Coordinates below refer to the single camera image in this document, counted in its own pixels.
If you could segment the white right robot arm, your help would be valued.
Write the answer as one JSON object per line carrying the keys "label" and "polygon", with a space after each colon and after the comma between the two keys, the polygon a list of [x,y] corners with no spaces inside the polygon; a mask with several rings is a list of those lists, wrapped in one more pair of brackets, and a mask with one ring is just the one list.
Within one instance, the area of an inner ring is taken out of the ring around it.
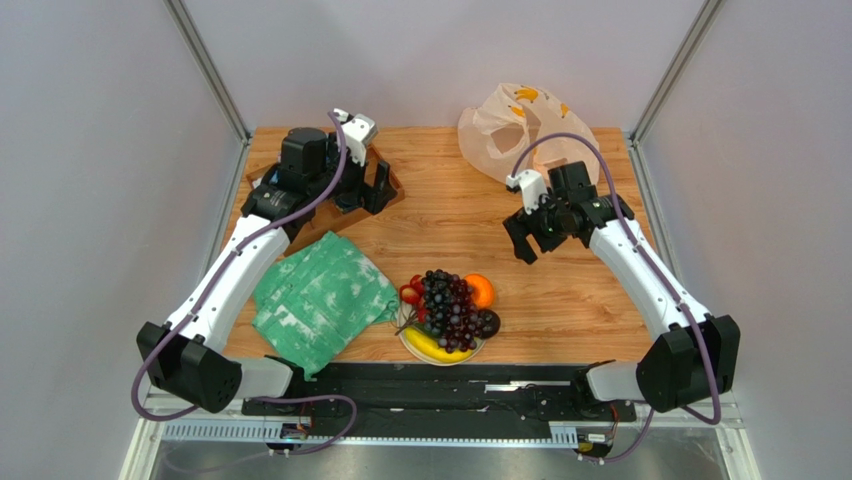
{"label": "white right robot arm", "polygon": [[731,390],[739,326],[686,291],[650,246],[632,210],[619,196],[599,194],[584,163],[546,176],[520,170],[505,183],[522,199],[503,222],[516,258],[532,264],[538,253],[580,240],[610,269],[649,332],[652,345],[640,361],[600,362],[581,374],[580,390],[589,400],[644,402],[669,412]]}

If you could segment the dark fake grape bunch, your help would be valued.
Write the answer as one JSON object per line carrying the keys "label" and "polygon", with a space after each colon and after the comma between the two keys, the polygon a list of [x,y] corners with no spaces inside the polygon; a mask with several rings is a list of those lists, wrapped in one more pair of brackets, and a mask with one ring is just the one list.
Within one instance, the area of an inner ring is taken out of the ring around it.
{"label": "dark fake grape bunch", "polygon": [[468,286],[464,279],[458,275],[454,276],[458,278],[456,302],[460,307],[459,315],[451,320],[451,325],[443,335],[436,337],[439,338],[439,344],[446,347],[448,353],[455,350],[474,349],[477,346],[476,338],[478,338],[475,335],[478,308],[471,299],[473,289]]}

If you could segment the orange fake tangerine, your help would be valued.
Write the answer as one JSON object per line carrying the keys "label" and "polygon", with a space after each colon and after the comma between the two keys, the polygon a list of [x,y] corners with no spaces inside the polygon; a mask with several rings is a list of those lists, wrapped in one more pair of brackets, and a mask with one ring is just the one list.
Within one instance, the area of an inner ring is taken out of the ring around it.
{"label": "orange fake tangerine", "polygon": [[473,289],[471,299],[478,309],[487,309],[496,301],[496,289],[489,279],[481,274],[469,274],[464,277],[468,286]]}

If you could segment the translucent white plastic bag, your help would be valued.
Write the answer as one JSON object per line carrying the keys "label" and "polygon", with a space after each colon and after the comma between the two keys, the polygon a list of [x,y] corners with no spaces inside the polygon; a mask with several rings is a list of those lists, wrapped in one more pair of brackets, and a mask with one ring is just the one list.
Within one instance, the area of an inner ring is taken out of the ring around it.
{"label": "translucent white plastic bag", "polygon": [[[479,107],[465,109],[458,122],[458,146],[474,168],[502,183],[520,155],[538,138],[571,133],[599,148],[591,128],[571,108],[546,89],[501,83]],[[520,168],[545,175],[551,168],[582,161],[593,183],[600,164],[582,142],[570,138],[548,140],[525,157]]]}

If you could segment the yellow fake banana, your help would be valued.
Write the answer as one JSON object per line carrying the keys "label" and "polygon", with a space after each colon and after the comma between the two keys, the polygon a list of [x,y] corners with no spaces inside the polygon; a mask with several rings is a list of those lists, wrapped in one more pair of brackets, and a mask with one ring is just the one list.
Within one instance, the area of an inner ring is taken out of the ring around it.
{"label": "yellow fake banana", "polygon": [[476,349],[468,349],[466,351],[455,350],[452,353],[448,353],[445,347],[438,345],[437,340],[416,328],[407,328],[403,331],[402,336],[418,358],[422,358],[425,362],[435,365],[462,363],[477,353]]}

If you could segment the dark round fake fruit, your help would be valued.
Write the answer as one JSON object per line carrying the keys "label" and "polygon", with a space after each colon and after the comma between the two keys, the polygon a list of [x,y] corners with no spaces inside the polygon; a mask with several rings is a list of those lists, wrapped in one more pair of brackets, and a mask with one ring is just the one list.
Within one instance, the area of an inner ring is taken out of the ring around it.
{"label": "dark round fake fruit", "polygon": [[481,339],[489,339],[496,336],[501,327],[501,319],[499,315],[490,309],[483,309],[478,312],[476,320],[475,335]]}

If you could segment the red fake fruit bunch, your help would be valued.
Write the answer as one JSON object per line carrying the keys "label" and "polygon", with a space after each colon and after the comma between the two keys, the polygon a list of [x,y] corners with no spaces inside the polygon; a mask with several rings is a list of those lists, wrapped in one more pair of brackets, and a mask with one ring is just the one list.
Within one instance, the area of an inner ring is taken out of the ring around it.
{"label": "red fake fruit bunch", "polygon": [[403,285],[399,289],[403,316],[396,332],[397,335],[402,333],[406,328],[420,322],[422,299],[425,292],[422,279],[421,275],[414,275],[406,285]]}

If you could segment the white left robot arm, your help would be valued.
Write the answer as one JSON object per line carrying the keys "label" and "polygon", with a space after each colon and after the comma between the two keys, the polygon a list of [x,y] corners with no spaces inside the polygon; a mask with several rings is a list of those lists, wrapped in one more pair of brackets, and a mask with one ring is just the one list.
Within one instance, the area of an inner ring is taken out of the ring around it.
{"label": "white left robot arm", "polygon": [[258,282],[314,218],[321,206],[377,214],[396,197],[390,166],[372,147],[378,133],[362,115],[342,117],[333,133],[294,128],[279,159],[250,191],[230,239],[199,285],[161,324],[145,323],[136,336],[143,364],[131,387],[134,409],[142,379],[189,403],[222,411],[234,400],[279,398],[293,379],[284,360],[235,360],[222,353],[239,312]]}

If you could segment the dark blue grape bunch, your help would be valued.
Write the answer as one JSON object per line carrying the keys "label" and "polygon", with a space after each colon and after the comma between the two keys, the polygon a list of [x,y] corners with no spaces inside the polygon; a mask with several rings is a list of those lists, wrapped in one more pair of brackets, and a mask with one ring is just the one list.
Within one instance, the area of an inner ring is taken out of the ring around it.
{"label": "dark blue grape bunch", "polygon": [[428,271],[421,279],[423,295],[419,309],[421,326],[428,334],[439,337],[458,316],[456,291],[458,278],[444,271]]}

